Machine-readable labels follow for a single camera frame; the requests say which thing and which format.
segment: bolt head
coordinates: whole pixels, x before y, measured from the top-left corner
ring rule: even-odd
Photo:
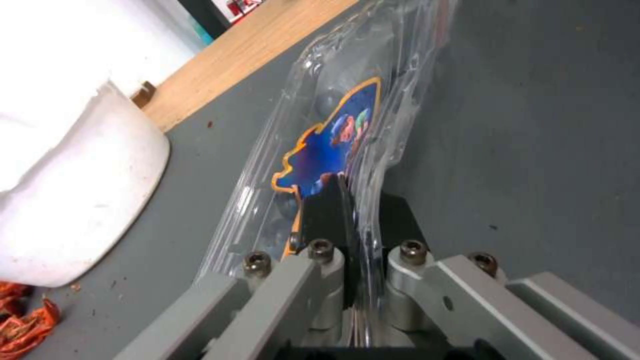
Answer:
[[[253,251],[244,257],[244,274],[247,277],[266,277],[271,272],[271,256],[264,251]]]
[[[333,260],[333,243],[327,239],[315,239],[308,245],[309,259],[320,264],[329,263]]]
[[[400,258],[409,265],[422,265],[427,261],[427,245],[417,240],[400,244]]]
[[[486,252],[472,252],[467,257],[490,277],[495,277],[498,273],[498,261],[491,254]]]

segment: wooden board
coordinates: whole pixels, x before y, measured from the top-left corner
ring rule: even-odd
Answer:
[[[162,83],[144,112],[168,131],[356,1],[268,0]]]

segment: white container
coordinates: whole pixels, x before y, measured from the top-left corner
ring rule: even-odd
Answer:
[[[91,268],[158,184],[169,141],[111,83],[0,198],[0,280],[62,286]]]

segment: clear plastic packaging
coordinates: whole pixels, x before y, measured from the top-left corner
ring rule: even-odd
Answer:
[[[253,250],[282,257],[297,212],[294,195],[275,191],[274,174],[287,173],[283,157],[300,147],[302,134],[313,133],[312,128],[319,134],[333,121],[349,94],[376,83],[378,101],[365,116],[369,126],[359,146],[350,148],[343,173],[355,205],[359,242],[354,246],[360,247],[362,257],[353,342],[378,343],[375,328],[383,291],[380,190],[386,169],[402,156],[456,3],[371,2],[302,52],[244,166],[196,279],[210,271],[239,275],[242,259]]]

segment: orange border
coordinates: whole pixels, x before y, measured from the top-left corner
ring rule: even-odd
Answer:
[[[284,167],[284,170],[280,172],[276,172],[275,174],[273,174],[273,177],[271,177],[271,187],[275,191],[288,192],[288,193],[294,193],[296,191],[293,187],[281,188],[276,185],[276,181],[278,179],[285,177],[288,173],[290,173],[293,170],[293,167],[291,166],[291,164],[289,164],[289,158],[305,148],[305,146],[307,145],[307,143],[305,142],[305,139],[312,131],[315,131],[316,134],[321,133],[329,124],[329,122],[331,122],[335,114],[337,114],[338,111],[340,111],[340,109],[342,108],[342,105],[344,105],[344,103],[347,102],[353,94],[357,93],[362,88],[369,86],[371,84],[378,84],[378,87],[376,87],[376,102],[374,104],[372,119],[378,114],[378,108],[380,106],[380,93],[381,93],[382,82],[380,77],[376,76],[375,78],[371,78],[367,81],[364,81],[363,83],[360,83],[358,86],[349,90],[349,92],[342,97],[342,99],[338,103],[338,106],[335,107],[335,110],[333,111],[333,113],[331,113],[331,115],[329,115],[329,117],[325,120],[325,122],[319,122],[316,125],[313,125],[312,127],[308,128],[304,133],[302,133],[302,135],[298,138],[298,141],[296,142],[296,147],[293,148],[293,150],[288,151],[282,157],[282,166]]]

